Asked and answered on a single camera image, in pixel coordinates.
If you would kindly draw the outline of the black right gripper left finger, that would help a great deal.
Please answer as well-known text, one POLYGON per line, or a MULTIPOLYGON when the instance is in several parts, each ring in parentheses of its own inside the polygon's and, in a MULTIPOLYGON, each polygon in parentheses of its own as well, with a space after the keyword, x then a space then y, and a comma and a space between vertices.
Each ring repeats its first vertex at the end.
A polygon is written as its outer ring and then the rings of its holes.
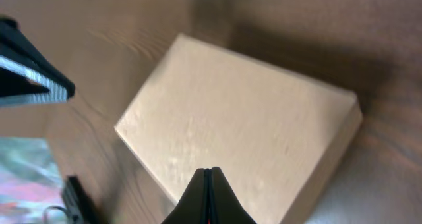
POLYGON ((203 224, 207 222, 207 170, 197 169, 182 197, 162 224, 203 224))

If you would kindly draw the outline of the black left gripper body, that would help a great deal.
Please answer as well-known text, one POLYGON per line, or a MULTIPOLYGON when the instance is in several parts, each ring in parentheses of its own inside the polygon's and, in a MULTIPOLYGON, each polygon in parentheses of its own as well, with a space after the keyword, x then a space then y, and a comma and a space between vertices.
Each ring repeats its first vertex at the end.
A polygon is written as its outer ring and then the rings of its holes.
POLYGON ((1 17, 1 107, 64 103, 75 85, 22 34, 17 21, 1 17))

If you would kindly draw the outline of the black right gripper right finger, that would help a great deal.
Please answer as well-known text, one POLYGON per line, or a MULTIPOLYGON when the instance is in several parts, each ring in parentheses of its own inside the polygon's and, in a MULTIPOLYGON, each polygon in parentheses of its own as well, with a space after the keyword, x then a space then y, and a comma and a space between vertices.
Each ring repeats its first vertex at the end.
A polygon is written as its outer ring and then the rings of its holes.
POLYGON ((219 167, 210 170, 208 178, 209 223, 255 224, 243 209, 228 180, 219 167))

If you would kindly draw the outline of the brown cardboard box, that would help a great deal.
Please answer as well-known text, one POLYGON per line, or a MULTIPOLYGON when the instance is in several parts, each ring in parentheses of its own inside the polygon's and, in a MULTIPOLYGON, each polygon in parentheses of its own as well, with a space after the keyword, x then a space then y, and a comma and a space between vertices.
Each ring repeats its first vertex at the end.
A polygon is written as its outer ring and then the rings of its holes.
POLYGON ((357 96, 179 35, 115 125, 173 202, 219 167, 258 223, 304 223, 363 120, 357 96))

